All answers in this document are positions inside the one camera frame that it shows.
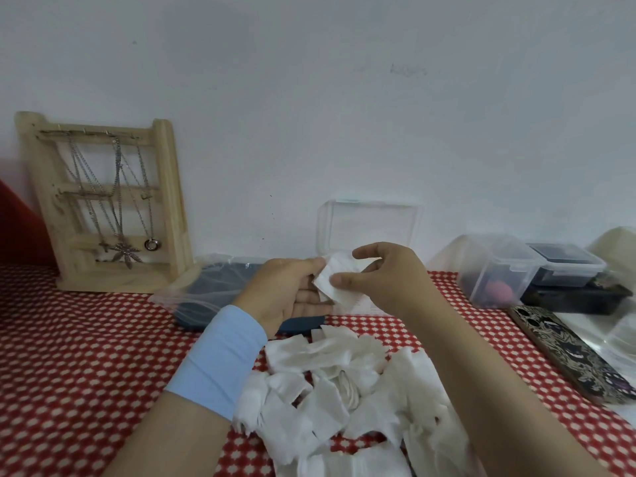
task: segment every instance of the dark blue object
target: dark blue object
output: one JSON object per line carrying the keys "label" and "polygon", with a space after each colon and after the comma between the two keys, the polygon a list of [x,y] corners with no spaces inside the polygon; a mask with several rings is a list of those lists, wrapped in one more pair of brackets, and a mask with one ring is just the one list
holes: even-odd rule
{"label": "dark blue object", "polygon": [[[199,277],[187,289],[187,299],[174,311],[174,323],[192,331],[202,331],[219,310],[231,304],[262,264],[214,263],[202,268]],[[319,328],[324,316],[292,318],[281,325],[279,333],[297,335]]]}

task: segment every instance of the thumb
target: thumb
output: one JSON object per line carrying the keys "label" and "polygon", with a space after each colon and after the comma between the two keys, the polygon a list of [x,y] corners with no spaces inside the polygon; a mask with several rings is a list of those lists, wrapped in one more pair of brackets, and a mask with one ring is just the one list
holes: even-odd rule
{"label": "thumb", "polygon": [[369,276],[368,273],[336,273],[329,282],[334,288],[364,293]]}

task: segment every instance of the patterned phone case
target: patterned phone case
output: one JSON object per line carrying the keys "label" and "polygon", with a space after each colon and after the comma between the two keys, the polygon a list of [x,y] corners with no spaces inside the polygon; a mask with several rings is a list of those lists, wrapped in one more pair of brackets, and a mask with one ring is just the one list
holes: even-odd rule
{"label": "patterned phone case", "polygon": [[597,404],[636,400],[636,389],[553,312],[512,306],[508,314],[585,398]]}

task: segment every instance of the pink sponge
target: pink sponge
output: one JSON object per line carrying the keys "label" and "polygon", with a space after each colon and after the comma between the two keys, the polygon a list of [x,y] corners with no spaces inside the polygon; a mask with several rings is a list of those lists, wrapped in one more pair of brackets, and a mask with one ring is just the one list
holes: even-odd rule
{"label": "pink sponge", "polygon": [[497,304],[513,304],[514,291],[503,281],[490,281],[486,285],[486,294]]}

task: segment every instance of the person's left hand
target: person's left hand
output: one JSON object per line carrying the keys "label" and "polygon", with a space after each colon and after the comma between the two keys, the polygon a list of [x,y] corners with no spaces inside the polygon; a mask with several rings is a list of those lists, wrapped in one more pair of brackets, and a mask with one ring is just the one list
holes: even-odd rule
{"label": "person's left hand", "polygon": [[312,276],[325,267],[322,257],[270,259],[232,303],[260,323],[272,338],[284,320],[331,313],[333,304],[321,303]]}

